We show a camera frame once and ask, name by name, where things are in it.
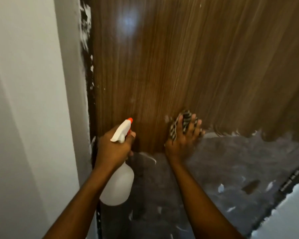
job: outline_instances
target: hand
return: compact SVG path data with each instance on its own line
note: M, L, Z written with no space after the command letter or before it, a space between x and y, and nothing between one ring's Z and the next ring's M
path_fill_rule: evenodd
M187 132L183 134L183 116L179 116L176 126L176 140L172 141L172 139L169 138L165 144L165 154L170 164L182 163L194 152L201 126L201 120L198 120L195 128L195 118L196 114L193 114Z
M95 167L115 171L124 163L128 155L133 155L131 146L136 137L135 132L131 131L129 135L126 136L124 143L119 143L118 141L111 142L111 138L118 127L119 125L115 126L100 138Z

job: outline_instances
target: spray bottle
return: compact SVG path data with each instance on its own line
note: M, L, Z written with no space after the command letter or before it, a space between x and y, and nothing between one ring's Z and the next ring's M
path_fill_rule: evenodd
M132 118L125 120L111 138L112 142L123 143L125 136L130 132ZM130 193L134 180L133 170L124 162L112 175L106 184L100 200L106 205L120 205L124 203Z

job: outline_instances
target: person's left arm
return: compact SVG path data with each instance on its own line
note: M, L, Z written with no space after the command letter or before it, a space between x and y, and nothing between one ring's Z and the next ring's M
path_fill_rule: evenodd
M48 230L48 238L85 238L87 236L100 195L126 157L131 155L135 132L131 132L124 143L111 142L118 126L100 138L96 165L90 177L70 201L62 214Z

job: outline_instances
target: person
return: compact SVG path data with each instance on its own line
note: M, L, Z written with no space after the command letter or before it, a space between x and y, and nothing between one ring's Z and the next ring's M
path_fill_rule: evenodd
M195 238L243 238L217 209L184 165L184 160L193 153L201 134L201 120L198 120L195 127L195 117L193 114L188 130L183 134L183 116L180 116L176 127L176 140L169 139L165 144L166 157L179 186L184 209ZM132 155L131 146L136 133L131 132L124 143L111 142L110 139L117 128L118 126L112 128L100 138L95 168L48 230L44 239L78 239L87 236L102 190L126 157Z

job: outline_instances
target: brown wood panel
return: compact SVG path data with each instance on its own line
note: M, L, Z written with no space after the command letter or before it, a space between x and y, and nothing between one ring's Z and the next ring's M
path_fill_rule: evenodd
M299 139L299 0L92 0L97 129L133 117L163 149L182 109L205 128Z

